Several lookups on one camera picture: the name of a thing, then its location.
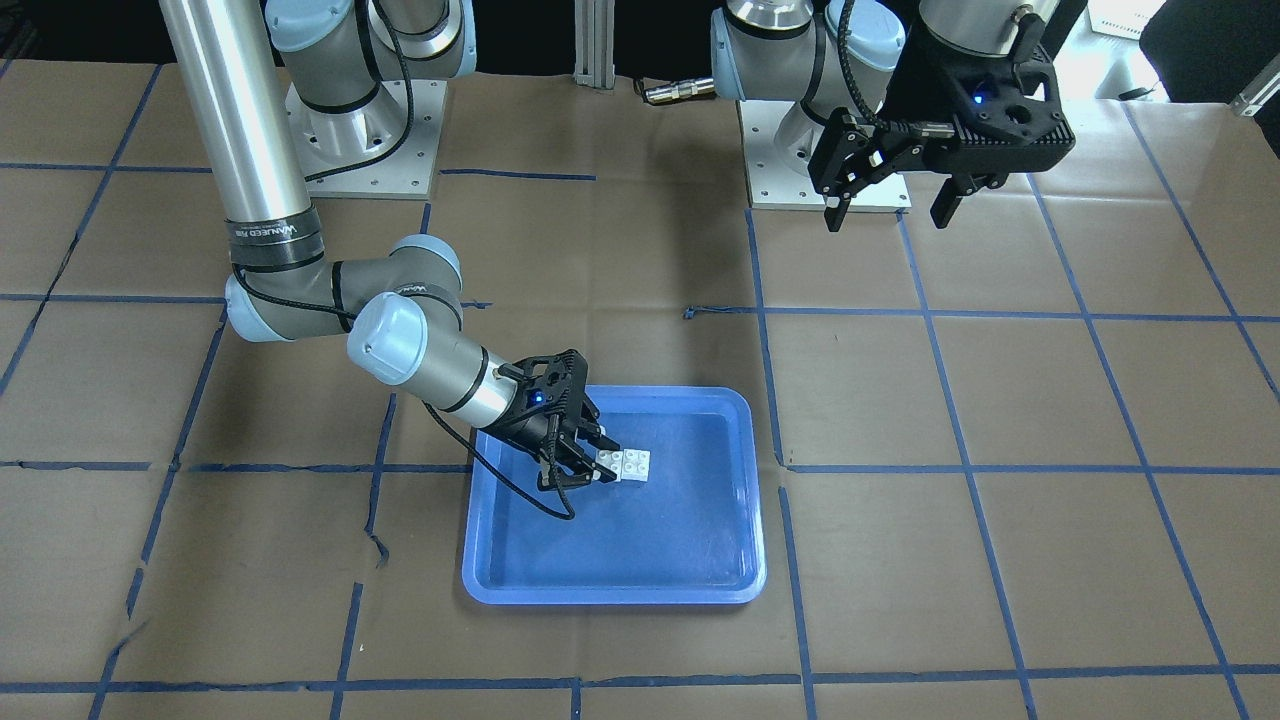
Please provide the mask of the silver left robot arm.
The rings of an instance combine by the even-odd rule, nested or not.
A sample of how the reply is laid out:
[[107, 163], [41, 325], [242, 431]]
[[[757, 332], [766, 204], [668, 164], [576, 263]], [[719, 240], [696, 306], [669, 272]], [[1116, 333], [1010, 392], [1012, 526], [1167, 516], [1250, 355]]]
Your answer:
[[[777, 108], [765, 170], [786, 182], [768, 199], [748, 173], [753, 261], [759, 231], [785, 249], [850, 240], [849, 208], [906, 173], [936, 173], [929, 210], [948, 225], [960, 202], [1010, 176], [1047, 170], [1075, 138], [1062, 114], [1052, 51], [1041, 37], [1052, 1], [723, 1], [710, 14], [710, 64], [686, 85], [646, 90], [646, 102], [713, 94], [736, 102], [742, 141], [755, 113]], [[763, 380], [778, 462], [818, 471], [940, 465], [959, 471], [1061, 471], [1055, 407], [1028, 374], [1009, 370], [1006, 340], [1062, 329], [1071, 313], [945, 310], [922, 286], [922, 228], [884, 214], [874, 240], [899, 236], [914, 307], [771, 307], [760, 327]]]

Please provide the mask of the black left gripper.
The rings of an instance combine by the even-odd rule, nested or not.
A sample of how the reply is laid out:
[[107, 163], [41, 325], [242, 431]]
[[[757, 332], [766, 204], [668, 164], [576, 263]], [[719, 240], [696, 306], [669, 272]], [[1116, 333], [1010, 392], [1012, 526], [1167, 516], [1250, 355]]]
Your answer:
[[837, 233], [851, 199], [895, 172], [950, 176], [931, 205], [948, 228], [964, 199], [1001, 176], [1044, 172], [1076, 145], [1042, 44], [1014, 56], [977, 56], [942, 42], [910, 42], [870, 129], [837, 108], [812, 151], [808, 173], [826, 196]]

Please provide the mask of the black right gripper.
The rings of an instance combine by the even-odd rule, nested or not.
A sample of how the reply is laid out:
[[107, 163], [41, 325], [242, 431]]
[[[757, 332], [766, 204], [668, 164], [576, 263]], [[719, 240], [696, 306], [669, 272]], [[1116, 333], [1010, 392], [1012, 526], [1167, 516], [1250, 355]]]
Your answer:
[[504, 363], [495, 375], [513, 380], [516, 388], [511, 405], [488, 427], [488, 434], [534, 457], [540, 468], [539, 491], [618, 480], [613, 466], [596, 462], [596, 455], [579, 443], [582, 438], [595, 450], [622, 450], [600, 427], [600, 413], [588, 397], [588, 361], [580, 351], [570, 348]]

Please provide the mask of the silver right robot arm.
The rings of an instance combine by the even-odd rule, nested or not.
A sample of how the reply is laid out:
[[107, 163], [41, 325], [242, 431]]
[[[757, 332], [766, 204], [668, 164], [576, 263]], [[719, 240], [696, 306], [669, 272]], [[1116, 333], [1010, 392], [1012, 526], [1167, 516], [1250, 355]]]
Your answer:
[[388, 255], [326, 256], [308, 183], [403, 152], [417, 115], [387, 86], [474, 68], [461, 1], [164, 1], [163, 19], [225, 210], [230, 323], [250, 342], [344, 334], [349, 360], [525, 452], [562, 492], [636, 468], [611, 439], [575, 351], [507, 361], [463, 331], [460, 259], [410, 234]]

